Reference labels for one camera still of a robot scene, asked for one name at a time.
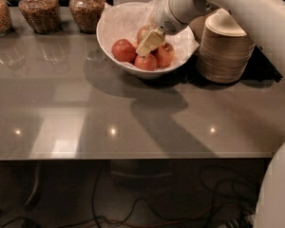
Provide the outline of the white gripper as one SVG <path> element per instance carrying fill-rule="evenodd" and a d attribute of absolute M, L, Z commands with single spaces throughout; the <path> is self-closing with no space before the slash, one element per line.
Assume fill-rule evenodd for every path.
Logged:
<path fill-rule="evenodd" d="M 215 0 L 163 0 L 155 8 L 155 24 L 142 38 L 136 53 L 142 57 L 157 49 L 166 35 L 176 35 L 196 18 L 217 7 Z"/>

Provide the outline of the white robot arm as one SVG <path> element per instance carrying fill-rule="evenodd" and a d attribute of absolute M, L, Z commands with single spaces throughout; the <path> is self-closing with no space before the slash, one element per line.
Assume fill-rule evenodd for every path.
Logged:
<path fill-rule="evenodd" d="M 285 73 L 285 2 L 283 0 L 163 0 L 155 10 L 157 28 L 139 43 L 141 56 L 175 35 L 213 7 L 226 10 L 263 54 Z M 256 205 L 253 228 L 285 228 L 285 143 L 272 158 Z"/>

